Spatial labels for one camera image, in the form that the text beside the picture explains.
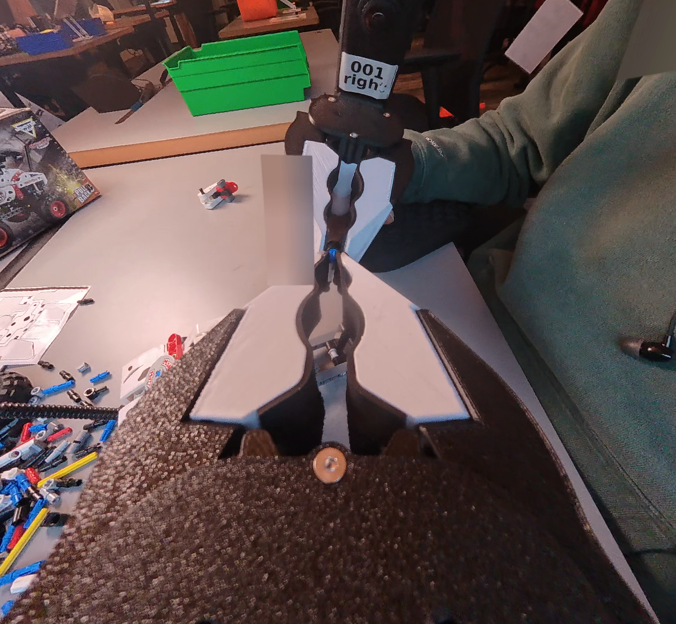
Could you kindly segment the pile of small brick parts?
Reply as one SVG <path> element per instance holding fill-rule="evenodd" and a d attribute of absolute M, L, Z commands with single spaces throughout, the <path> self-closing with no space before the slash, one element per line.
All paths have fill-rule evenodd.
<path fill-rule="evenodd" d="M 76 388 L 75 378 L 59 372 L 61 381 L 45 389 L 33 385 L 29 405 L 81 405 L 95 403 L 108 392 L 110 372 Z M 117 424 L 110 420 L 1 419 L 1 617 L 6 617 L 42 567 L 35 561 L 16 565 L 20 550 L 41 530 L 61 530 L 71 518 L 58 510 L 63 494 L 78 491 L 83 480 L 77 472 L 96 459 Z"/>

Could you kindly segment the black toy tyre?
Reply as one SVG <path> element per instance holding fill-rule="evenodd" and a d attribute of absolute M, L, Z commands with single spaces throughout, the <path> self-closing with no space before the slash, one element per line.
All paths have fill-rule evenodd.
<path fill-rule="evenodd" d="M 32 383 L 24 375 L 14 371 L 1 372 L 1 403 L 26 404 L 32 390 Z"/>

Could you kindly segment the white paper sheet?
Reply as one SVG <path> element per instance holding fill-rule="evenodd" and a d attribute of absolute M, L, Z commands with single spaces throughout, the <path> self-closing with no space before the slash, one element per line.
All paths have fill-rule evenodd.
<path fill-rule="evenodd" d="M 581 16 L 570 0 L 545 0 L 508 47 L 506 58 L 532 73 Z"/>

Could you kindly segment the toy truck cardboard box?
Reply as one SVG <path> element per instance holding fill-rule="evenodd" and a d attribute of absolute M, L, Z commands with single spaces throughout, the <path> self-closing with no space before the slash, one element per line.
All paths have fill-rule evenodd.
<path fill-rule="evenodd" d="M 1 109 L 2 257 L 98 197 L 30 109 Z"/>

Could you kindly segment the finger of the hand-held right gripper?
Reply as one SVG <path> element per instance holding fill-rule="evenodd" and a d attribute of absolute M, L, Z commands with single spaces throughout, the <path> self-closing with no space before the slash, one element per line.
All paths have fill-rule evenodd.
<path fill-rule="evenodd" d="M 392 211 L 391 193 L 395 164 L 383 158 L 363 160 L 353 175 L 351 211 L 353 222 L 343 250 L 360 262 Z"/>
<path fill-rule="evenodd" d="M 325 211 L 331 202 L 328 178 L 338 166 L 338 154 L 327 145 L 312 141 L 312 208 L 314 216 L 314 250 L 316 253 L 325 250 Z"/>

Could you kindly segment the white sticker sheet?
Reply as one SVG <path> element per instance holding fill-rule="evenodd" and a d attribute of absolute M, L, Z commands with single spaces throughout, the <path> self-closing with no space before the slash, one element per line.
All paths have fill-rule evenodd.
<path fill-rule="evenodd" d="M 89 286 L 2 290 L 1 366 L 35 365 L 89 290 Z"/>

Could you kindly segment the white brick toy truck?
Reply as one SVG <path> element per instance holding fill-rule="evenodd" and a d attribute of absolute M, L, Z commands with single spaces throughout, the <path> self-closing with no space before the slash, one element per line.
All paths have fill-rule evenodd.
<path fill-rule="evenodd" d="M 149 376 L 154 373 L 155 368 L 170 356 L 178 359 L 179 352 L 175 350 L 176 344 L 173 341 L 175 337 L 175 334 L 170 336 L 163 345 L 149 349 L 123 366 L 120 389 L 123 407 L 119 412 L 119 423 L 148 391 Z M 325 333 L 311 341 L 317 385 L 325 403 L 327 417 L 333 416 L 345 404 L 343 392 L 347 382 L 344 354 L 346 342 L 342 324 L 330 334 Z"/>

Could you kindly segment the green plastic bin stack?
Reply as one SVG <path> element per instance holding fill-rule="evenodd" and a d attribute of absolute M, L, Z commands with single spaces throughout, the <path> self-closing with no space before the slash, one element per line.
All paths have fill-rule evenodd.
<path fill-rule="evenodd" d="M 310 87 L 297 31 L 187 46 L 163 65 L 194 117 L 302 102 Z"/>

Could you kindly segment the black ridged rod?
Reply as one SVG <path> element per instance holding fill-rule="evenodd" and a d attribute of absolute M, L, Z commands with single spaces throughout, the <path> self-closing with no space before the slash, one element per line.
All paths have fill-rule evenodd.
<path fill-rule="evenodd" d="M 119 415 L 119 408 L 101 408 L 81 405 L 29 405 L 27 403 L 1 403 L 1 419 L 24 420 L 34 422 L 38 418 L 110 420 Z"/>

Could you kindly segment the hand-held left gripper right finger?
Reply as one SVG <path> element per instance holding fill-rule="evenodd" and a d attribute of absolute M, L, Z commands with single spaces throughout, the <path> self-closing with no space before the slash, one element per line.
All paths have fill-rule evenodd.
<path fill-rule="evenodd" d="M 406 422 L 469 419 L 469 412 L 418 316 L 418 307 L 346 254 L 348 295 L 363 318 L 353 354 L 358 384 Z"/>

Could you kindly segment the grey desk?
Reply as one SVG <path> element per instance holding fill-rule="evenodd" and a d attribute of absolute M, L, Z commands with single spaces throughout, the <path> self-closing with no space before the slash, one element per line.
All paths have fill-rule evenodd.
<path fill-rule="evenodd" d="M 312 257 L 292 163 L 277 145 L 94 169 L 101 196 L 14 279 L 90 287 L 95 303 L 46 358 L 111 370 L 107 408 L 123 362 L 212 327 L 85 466 L 79 499 L 58 509 L 71 514 L 60 539 L 30 541 L 30 562 L 51 555 L 1 622 L 653 623 L 452 246 L 382 281 L 418 307 L 469 419 L 406 422 L 358 384 L 364 318 L 340 257 L 341 305 L 325 309 L 327 266 L 314 268 L 308 340 L 317 382 L 311 341 L 344 326 L 344 406 L 322 424 L 190 419 L 268 288 L 266 259 L 302 251 L 296 240 Z M 234 200 L 206 209 L 198 191 L 221 179 Z"/>

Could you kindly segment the black earbud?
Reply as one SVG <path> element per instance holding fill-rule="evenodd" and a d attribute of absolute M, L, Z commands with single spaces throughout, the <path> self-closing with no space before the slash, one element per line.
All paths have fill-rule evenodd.
<path fill-rule="evenodd" d="M 672 314 L 667 327 L 661 341 L 622 337 L 619 340 L 619 348 L 635 359 L 657 364 L 670 363 L 675 358 L 675 313 Z"/>

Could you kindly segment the small white red brick assembly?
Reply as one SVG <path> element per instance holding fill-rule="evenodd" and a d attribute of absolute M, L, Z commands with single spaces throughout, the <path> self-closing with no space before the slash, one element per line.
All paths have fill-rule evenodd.
<path fill-rule="evenodd" d="M 238 189 L 237 183 L 221 179 L 211 186 L 200 188 L 198 199 L 206 209 L 215 209 L 222 203 L 232 202 Z"/>

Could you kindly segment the blue plastic bin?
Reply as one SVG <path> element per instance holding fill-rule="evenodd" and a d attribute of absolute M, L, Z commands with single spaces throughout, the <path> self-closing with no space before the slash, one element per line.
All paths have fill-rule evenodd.
<path fill-rule="evenodd" d="M 57 29 L 30 33 L 15 39 L 20 51 L 31 56 L 73 48 L 94 37 L 107 35 L 104 23 L 98 19 L 64 17 Z"/>

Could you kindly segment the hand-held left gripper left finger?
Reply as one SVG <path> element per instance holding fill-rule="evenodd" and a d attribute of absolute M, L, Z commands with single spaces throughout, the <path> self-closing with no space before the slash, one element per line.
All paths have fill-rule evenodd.
<path fill-rule="evenodd" d="M 315 257 L 277 269 L 275 284 L 243 311 L 189 416 L 225 424 L 322 424 L 309 333 L 318 321 Z"/>

